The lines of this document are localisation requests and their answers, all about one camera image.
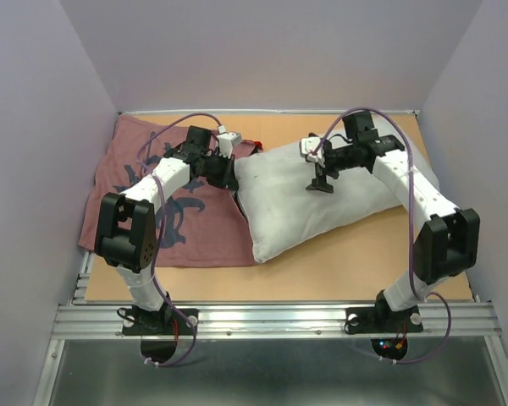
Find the white pillow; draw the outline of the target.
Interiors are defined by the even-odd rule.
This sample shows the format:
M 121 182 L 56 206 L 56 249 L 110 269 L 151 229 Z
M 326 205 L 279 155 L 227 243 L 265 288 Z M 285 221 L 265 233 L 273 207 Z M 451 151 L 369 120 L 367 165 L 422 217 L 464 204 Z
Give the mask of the white pillow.
M 307 189 L 314 166 L 301 157 L 297 142 L 238 159 L 235 175 L 257 263 L 400 205 L 388 187 L 365 168 L 340 172 L 331 194 Z

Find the pink pillowcase with dark print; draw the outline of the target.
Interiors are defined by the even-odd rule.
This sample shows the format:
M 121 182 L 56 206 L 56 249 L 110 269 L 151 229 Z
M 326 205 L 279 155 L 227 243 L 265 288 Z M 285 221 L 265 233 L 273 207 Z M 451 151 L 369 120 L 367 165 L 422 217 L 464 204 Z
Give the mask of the pink pillowcase with dark print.
M 136 160 L 140 147 L 151 136 L 144 161 L 155 167 L 163 154 L 185 140 L 186 127 L 164 131 L 162 126 L 134 118 L 119 117 L 106 154 L 97 166 L 95 184 L 86 203 L 80 247 L 93 250 L 102 197 L 120 193 L 137 184 L 145 168 Z M 157 211 L 156 222 L 165 226 L 157 256 L 160 267 L 253 266 L 252 241 L 247 220 L 231 191 L 195 178 L 168 199 Z

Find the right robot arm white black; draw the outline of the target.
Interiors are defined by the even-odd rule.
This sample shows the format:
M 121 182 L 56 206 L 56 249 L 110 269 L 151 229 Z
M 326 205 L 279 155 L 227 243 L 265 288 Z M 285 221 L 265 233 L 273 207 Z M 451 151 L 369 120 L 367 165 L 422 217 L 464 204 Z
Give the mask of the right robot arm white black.
M 397 334 L 422 330 L 418 305 L 436 296 L 436 287 L 472 268 L 478 256 L 480 217 L 445 198 L 413 163 L 411 144 L 401 129 L 381 135 L 373 110 L 355 107 L 340 115 L 345 145 L 333 146 L 330 135 L 309 134 L 300 155 L 313 163 L 309 190 L 333 192 L 329 178 L 364 168 L 381 181 L 408 213 L 408 269 L 372 306 L 353 310 L 347 334 Z

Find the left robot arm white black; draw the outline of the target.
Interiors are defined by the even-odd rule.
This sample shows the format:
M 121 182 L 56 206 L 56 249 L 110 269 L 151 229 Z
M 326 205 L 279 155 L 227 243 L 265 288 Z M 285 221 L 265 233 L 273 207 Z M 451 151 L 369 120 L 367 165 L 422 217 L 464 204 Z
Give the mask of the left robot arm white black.
M 240 134 L 224 126 L 216 134 L 191 126 L 185 141 L 166 151 L 159 163 L 138 183 L 103 196 L 97 222 L 96 255 L 122 277 L 133 305 L 119 310 L 124 334 L 159 335 L 174 330 L 177 321 L 170 297 L 157 282 L 155 265 L 160 243 L 156 214 L 164 212 L 175 191 L 195 178 L 211 185 L 237 190 L 234 148 Z

